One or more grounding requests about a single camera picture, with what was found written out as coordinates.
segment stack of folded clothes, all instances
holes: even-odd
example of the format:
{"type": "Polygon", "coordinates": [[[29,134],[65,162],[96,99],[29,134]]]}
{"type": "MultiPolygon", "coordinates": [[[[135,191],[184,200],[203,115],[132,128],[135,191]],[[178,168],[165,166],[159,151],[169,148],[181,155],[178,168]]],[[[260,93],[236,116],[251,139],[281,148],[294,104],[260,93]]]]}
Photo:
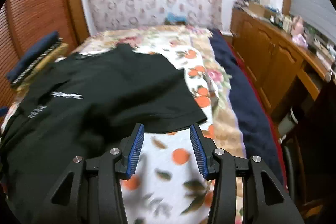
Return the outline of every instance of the stack of folded clothes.
{"type": "Polygon", "coordinates": [[[58,32],[54,31],[36,42],[7,73],[11,87],[17,92],[26,91],[35,76],[48,63],[54,62],[68,50],[68,44],[62,43],[58,32]]]}

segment white logo print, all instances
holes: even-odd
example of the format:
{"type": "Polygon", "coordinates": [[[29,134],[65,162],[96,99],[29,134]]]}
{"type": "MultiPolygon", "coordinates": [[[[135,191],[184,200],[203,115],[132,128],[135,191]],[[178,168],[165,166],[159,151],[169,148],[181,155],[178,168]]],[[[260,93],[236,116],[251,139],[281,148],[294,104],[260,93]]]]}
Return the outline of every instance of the white logo print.
{"type": "Polygon", "coordinates": [[[54,96],[54,97],[65,97],[65,98],[74,98],[74,99],[84,99],[83,97],[81,97],[82,95],[80,95],[78,93],[66,94],[66,93],[57,92],[57,91],[53,91],[51,93],[51,96],[54,96]]]}
{"type": "Polygon", "coordinates": [[[28,118],[34,118],[39,112],[41,112],[45,108],[46,106],[38,106],[37,108],[34,108],[34,110],[30,113],[28,118]]]}

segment white fabric with orange print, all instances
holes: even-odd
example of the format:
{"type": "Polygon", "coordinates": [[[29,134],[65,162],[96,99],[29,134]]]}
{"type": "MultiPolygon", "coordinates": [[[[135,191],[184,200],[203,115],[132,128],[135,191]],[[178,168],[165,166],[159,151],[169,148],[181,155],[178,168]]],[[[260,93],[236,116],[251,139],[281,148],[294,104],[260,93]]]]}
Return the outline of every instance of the white fabric with orange print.
{"type": "MultiPolygon", "coordinates": [[[[185,82],[208,118],[199,126],[214,137],[201,54],[191,46],[170,45],[140,46],[135,52],[162,54],[177,69],[184,69],[185,82]]],[[[199,223],[209,214],[213,186],[199,173],[189,129],[146,133],[135,175],[121,185],[129,223],[199,223]]]]}

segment red fabric edge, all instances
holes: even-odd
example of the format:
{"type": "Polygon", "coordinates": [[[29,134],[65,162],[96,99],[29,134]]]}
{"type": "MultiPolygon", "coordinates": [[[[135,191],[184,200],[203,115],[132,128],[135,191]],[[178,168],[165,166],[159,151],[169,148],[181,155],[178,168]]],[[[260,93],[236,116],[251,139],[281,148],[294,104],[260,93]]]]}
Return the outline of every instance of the red fabric edge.
{"type": "Polygon", "coordinates": [[[239,68],[241,69],[241,71],[245,74],[246,78],[248,79],[249,83],[250,83],[250,86],[251,88],[253,89],[254,91],[254,94],[255,96],[257,97],[257,100],[259,101],[259,104],[261,105],[261,108],[262,110],[264,111],[267,119],[268,119],[268,123],[269,123],[269,126],[271,128],[271,132],[272,132],[272,137],[273,137],[273,140],[274,140],[274,143],[275,143],[275,146],[277,148],[277,153],[278,153],[278,159],[279,159],[279,163],[280,163],[280,166],[281,166],[281,169],[282,169],[282,175],[283,175],[283,182],[285,184],[285,188],[286,188],[286,185],[287,185],[287,176],[286,176],[286,167],[285,167],[285,162],[284,162],[284,158],[283,158],[283,155],[282,155],[282,149],[281,149],[281,146],[277,140],[277,134],[276,134],[276,131],[275,131],[275,128],[274,128],[274,124],[272,122],[272,119],[270,117],[270,115],[268,115],[268,113],[266,112],[264,106],[263,106],[263,103],[261,101],[261,98],[258,94],[258,91],[256,90],[253,82],[251,81],[250,77],[248,76],[247,72],[246,72],[246,67],[245,67],[245,64],[244,62],[241,60],[241,58],[236,54],[235,50],[232,48],[232,46],[227,43],[232,54],[235,56],[236,58],[236,61],[237,61],[237,64],[239,66],[239,68]]]}

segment window blind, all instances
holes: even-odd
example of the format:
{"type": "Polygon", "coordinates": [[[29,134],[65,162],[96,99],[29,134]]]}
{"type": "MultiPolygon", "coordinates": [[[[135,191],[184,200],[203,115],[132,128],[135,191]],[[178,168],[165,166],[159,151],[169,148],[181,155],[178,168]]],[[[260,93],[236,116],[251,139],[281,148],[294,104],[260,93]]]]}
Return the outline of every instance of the window blind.
{"type": "Polygon", "coordinates": [[[336,43],[336,11],[329,0],[292,0],[290,13],[336,43]]]}

